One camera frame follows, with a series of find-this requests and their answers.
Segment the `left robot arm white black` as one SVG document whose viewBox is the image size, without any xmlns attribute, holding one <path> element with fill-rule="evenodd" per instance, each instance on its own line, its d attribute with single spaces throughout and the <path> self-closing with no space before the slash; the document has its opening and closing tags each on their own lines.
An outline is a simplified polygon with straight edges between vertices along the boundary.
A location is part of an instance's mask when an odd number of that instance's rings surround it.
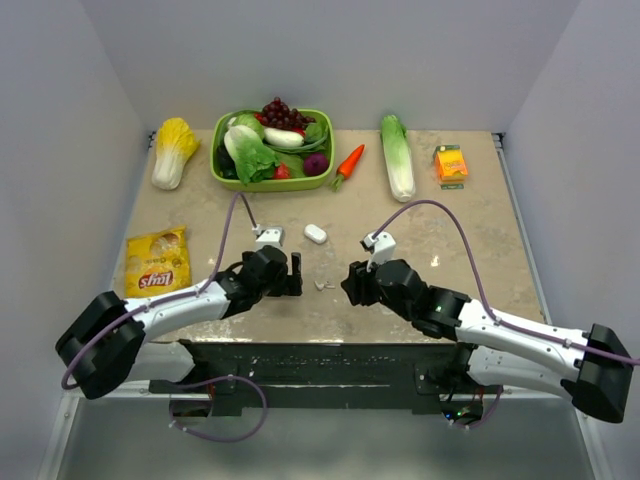
<svg viewBox="0 0 640 480">
<path fill-rule="evenodd" d="M 200 390 L 207 380 L 205 365 L 183 344 L 161 343 L 159 337 L 244 313 L 265 297 L 299 297 L 301 266 L 300 253 L 264 246 L 243 253 L 213 279 L 176 292 L 138 299 L 122 299 L 113 291 L 97 295 L 55 344 L 67 367 L 63 388 L 78 388 L 90 400 L 141 380 Z"/>
</svg>

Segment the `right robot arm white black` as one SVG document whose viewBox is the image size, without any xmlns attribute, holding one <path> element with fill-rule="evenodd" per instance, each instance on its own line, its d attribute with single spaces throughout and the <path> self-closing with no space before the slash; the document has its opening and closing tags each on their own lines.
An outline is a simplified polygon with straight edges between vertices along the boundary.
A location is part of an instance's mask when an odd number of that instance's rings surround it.
<svg viewBox="0 0 640 480">
<path fill-rule="evenodd" d="M 460 345 L 445 369 L 459 393 L 518 386 L 570 400 L 582 413 L 623 421 L 633 363 L 613 329 L 567 329 L 498 312 L 454 290 L 428 285 L 403 260 L 353 262 L 341 287 L 354 306 L 381 304 L 426 337 Z"/>
</svg>

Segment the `white earbud charging case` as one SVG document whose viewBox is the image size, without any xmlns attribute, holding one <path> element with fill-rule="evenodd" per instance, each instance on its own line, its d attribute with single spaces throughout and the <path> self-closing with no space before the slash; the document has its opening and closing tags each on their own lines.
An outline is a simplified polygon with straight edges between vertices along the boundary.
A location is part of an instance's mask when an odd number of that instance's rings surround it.
<svg viewBox="0 0 640 480">
<path fill-rule="evenodd" d="M 303 234 L 307 239 L 318 245 L 322 245 L 328 240 L 327 232 L 315 224 L 307 224 L 304 227 Z"/>
</svg>

